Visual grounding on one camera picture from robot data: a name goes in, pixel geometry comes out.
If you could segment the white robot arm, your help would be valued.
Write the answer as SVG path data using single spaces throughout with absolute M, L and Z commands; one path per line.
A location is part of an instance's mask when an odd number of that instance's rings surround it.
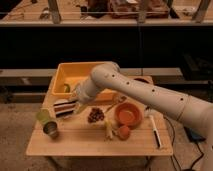
M 213 171 L 213 103 L 128 78 L 114 62 L 93 67 L 87 79 L 76 85 L 70 98 L 81 105 L 87 104 L 104 89 L 125 94 L 203 136 L 206 146 L 201 171 Z

